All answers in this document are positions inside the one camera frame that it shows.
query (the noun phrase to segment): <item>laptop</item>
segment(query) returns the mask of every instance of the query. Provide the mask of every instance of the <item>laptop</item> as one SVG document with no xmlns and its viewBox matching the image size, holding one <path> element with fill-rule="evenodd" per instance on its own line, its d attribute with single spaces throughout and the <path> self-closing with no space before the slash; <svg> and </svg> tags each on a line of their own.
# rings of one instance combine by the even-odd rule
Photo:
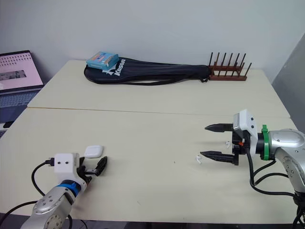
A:
<svg viewBox="0 0 305 229">
<path fill-rule="evenodd" d="M 0 54 L 0 124 L 15 121 L 42 87 L 29 50 Z"/>
</svg>

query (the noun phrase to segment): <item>gray wall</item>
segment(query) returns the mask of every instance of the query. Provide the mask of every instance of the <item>gray wall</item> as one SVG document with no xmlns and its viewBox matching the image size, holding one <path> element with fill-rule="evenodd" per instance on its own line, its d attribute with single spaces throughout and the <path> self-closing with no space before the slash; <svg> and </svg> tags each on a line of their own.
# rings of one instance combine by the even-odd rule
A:
<svg viewBox="0 0 305 229">
<path fill-rule="evenodd" d="M 305 32 L 304 9 L 304 0 L 0 0 L 0 53 L 31 50 L 50 79 L 97 51 L 190 64 L 247 52 L 272 81 Z"/>
<path fill-rule="evenodd" d="M 273 82 L 297 128 L 305 133 L 305 35 Z"/>
</svg>

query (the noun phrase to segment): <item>table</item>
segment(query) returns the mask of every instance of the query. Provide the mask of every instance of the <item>table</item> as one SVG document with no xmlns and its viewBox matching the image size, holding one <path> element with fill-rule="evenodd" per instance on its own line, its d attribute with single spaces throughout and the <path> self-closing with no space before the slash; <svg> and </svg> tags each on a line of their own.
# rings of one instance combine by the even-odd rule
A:
<svg viewBox="0 0 305 229">
<path fill-rule="evenodd" d="M 290 117 L 262 70 L 245 82 L 188 80 L 160 86 L 100 85 L 88 81 L 85 61 L 68 61 L 29 107 L 151 113 Z"/>
<path fill-rule="evenodd" d="M 258 128 L 295 128 L 289 118 L 255 118 Z M 195 161 L 200 151 L 230 152 L 225 141 L 231 133 L 204 127 L 232 120 L 225 115 L 27 108 L 0 139 L 0 212 L 40 198 L 30 176 L 47 158 L 64 152 L 82 156 L 86 146 L 103 145 L 108 166 L 73 205 L 75 219 L 291 223 L 296 211 L 292 199 L 252 190 L 245 156 L 238 167 L 205 158 L 201 165 Z M 96 162 L 85 161 L 92 166 Z M 263 164 L 256 156 L 254 166 Z M 285 172 L 279 162 L 266 172 L 275 171 Z M 53 168 L 39 169 L 36 181 L 47 192 L 57 184 Z M 270 178 L 260 187 L 293 192 L 284 177 Z M 29 215 L 31 208 L 16 213 Z"/>
</svg>

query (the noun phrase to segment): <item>cable connector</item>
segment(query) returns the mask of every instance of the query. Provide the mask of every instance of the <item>cable connector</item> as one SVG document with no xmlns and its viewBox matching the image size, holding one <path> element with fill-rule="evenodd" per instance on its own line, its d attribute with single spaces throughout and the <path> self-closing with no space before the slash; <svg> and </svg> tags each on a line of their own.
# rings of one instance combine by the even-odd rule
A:
<svg viewBox="0 0 305 229">
<path fill-rule="evenodd" d="M 54 161 L 55 159 L 53 157 L 50 157 L 50 159 L 46 160 L 45 163 L 46 165 L 54 166 Z"/>
</svg>

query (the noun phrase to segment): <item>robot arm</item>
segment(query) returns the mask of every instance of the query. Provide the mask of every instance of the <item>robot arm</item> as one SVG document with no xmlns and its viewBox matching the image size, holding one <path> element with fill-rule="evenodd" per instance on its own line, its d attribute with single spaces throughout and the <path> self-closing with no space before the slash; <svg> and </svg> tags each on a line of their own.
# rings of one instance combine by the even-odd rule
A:
<svg viewBox="0 0 305 229">
<path fill-rule="evenodd" d="M 86 170 L 79 154 L 56 154 L 54 172 L 59 185 L 52 188 L 35 204 L 32 215 L 21 229 L 61 229 L 76 197 L 85 191 L 92 177 L 99 176 L 107 164 L 103 157 L 95 169 Z"/>
<path fill-rule="evenodd" d="M 201 152 L 207 158 L 238 165 L 239 155 L 247 154 L 249 161 L 252 161 L 251 157 L 259 154 L 262 160 L 275 161 L 278 159 L 283 164 L 295 194 L 281 193 L 280 195 L 294 197 L 294 201 L 298 205 L 298 215 L 293 224 L 295 226 L 302 213 L 305 212 L 305 135 L 292 129 L 268 131 L 266 125 L 263 125 L 261 133 L 257 133 L 255 120 L 247 110 L 235 114 L 233 124 L 213 124 L 205 129 L 213 132 L 231 131 L 233 143 L 232 155 L 218 151 Z M 258 182 L 254 182 L 254 176 L 255 174 L 252 181 L 250 179 L 251 186 L 255 190 L 261 191 L 255 188 Z M 279 195 L 274 192 L 261 192 Z"/>
</svg>

